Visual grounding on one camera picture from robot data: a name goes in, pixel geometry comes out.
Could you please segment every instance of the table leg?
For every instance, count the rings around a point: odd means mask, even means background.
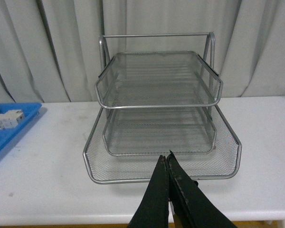
[[[278,228],[285,228],[285,220],[277,221]]]

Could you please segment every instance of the blue tray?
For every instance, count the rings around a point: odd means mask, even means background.
[[[40,107],[40,103],[0,104],[0,114],[4,114],[12,109],[22,109],[25,115],[24,120],[17,127],[0,130],[0,151],[38,114]]]

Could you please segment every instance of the white table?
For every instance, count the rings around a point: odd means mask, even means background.
[[[285,220],[285,97],[219,106],[243,144],[241,165],[200,189],[230,220]],[[82,151],[98,111],[97,102],[43,104],[0,152],[0,226],[130,221],[147,183],[98,185],[86,172]]]

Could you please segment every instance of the metal mesh tray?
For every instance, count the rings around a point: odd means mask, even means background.
[[[208,153],[176,155],[182,168],[194,180],[230,178],[239,168],[239,139],[217,105],[212,108],[211,116],[217,130],[215,147]],[[101,108],[83,153],[90,178],[100,184],[149,181],[158,156],[112,156],[103,141],[106,122],[106,112]]]
[[[95,89],[109,109],[212,106],[222,81],[195,52],[118,53]]]
[[[112,110],[103,131],[114,156],[209,152],[216,128],[206,108]]]

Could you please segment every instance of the curtain fold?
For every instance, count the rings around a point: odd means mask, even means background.
[[[0,102],[96,100],[100,34],[214,31],[223,96],[285,95],[285,0],[0,0]],[[194,50],[205,38],[108,39],[119,51]]]

